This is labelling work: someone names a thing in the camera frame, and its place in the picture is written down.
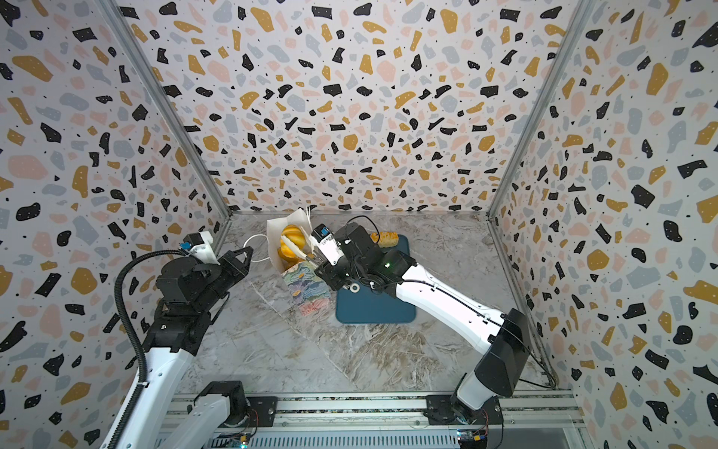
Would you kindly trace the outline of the rectangular pastry bread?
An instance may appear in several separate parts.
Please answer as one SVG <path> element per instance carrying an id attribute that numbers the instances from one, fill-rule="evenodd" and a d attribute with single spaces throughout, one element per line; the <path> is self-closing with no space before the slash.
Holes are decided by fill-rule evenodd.
<path id="1" fill-rule="evenodd" d="M 380 248 L 392 248 L 399 245 L 399 235 L 396 232 L 374 232 L 370 237 Z"/>

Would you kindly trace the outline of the white metal tongs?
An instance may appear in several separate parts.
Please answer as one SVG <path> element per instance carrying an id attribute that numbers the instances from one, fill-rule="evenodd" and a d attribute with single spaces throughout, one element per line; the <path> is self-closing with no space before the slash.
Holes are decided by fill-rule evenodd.
<path id="1" fill-rule="evenodd" d="M 334 237 L 330 235 L 322 241 L 307 237 L 298 227 L 288 227 L 280 236 L 280 256 L 288 262 L 302 260 L 312 263 L 315 272 L 327 285 L 344 288 L 358 293 L 360 285 L 350 279 L 348 267 L 340 267 L 344 254 Z"/>

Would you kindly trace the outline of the floral paper bag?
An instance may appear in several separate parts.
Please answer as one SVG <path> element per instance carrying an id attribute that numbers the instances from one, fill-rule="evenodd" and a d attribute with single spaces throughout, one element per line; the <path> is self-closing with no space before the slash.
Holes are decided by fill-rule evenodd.
<path id="1" fill-rule="evenodd" d="M 318 259 L 311 233 L 310 211 L 299 208 L 284 217 L 267 220 L 265 232 L 251 235 L 244 243 L 265 243 L 267 255 L 254 256 L 252 262 L 269 262 L 282 277 L 302 316 L 326 308 L 332 297 L 329 287 L 315 273 Z"/>

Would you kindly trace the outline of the small striped bun top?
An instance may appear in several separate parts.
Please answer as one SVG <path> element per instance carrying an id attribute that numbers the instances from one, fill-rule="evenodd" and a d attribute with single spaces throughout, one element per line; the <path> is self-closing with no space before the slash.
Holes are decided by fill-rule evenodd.
<path id="1" fill-rule="evenodd" d="M 306 256 L 305 246 L 306 239 L 303 230 L 299 226 L 291 224 L 282 230 L 282 234 L 280 234 L 280 254 L 284 254 L 286 257 L 303 258 Z"/>

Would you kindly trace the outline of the large seeded oval bread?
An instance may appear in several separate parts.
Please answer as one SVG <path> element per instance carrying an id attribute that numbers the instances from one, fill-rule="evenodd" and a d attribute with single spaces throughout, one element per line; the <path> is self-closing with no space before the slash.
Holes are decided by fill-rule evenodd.
<path id="1" fill-rule="evenodd" d="M 298 257 L 286 257 L 284 254 L 280 254 L 280 265 L 282 266 L 281 272 L 291 269 L 291 267 L 302 262 L 301 258 Z"/>

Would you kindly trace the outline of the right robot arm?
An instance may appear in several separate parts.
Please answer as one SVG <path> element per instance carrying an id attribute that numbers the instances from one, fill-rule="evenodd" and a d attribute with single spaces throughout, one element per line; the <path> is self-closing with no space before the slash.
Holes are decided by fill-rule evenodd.
<path id="1" fill-rule="evenodd" d="M 508 398 L 531 355 L 528 320 L 482 305 L 441 282 L 413 257 L 383 249 L 360 224 L 332 232 L 319 224 L 310 237 L 318 259 L 315 273 L 333 290 L 358 284 L 428 312 L 458 333 L 480 354 L 473 370 L 454 389 L 454 418 L 472 423 L 493 398 Z"/>

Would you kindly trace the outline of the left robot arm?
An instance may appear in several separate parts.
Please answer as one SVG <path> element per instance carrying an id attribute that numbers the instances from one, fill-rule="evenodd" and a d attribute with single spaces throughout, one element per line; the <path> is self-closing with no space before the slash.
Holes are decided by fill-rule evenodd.
<path id="1" fill-rule="evenodd" d="M 119 318 L 138 363 L 138 374 L 128 392 L 105 448 L 138 448 L 156 438 L 172 395 L 211 325 L 211 309 L 249 273 L 251 247 L 229 251 L 216 263 L 205 263 L 183 250 L 142 254 L 120 271 L 114 286 Z M 123 282 L 140 263 L 159 256 L 176 256 L 162 268 L 157 287 L 162 299 L 154 322 L 140 340 L 123 300 Z"/>

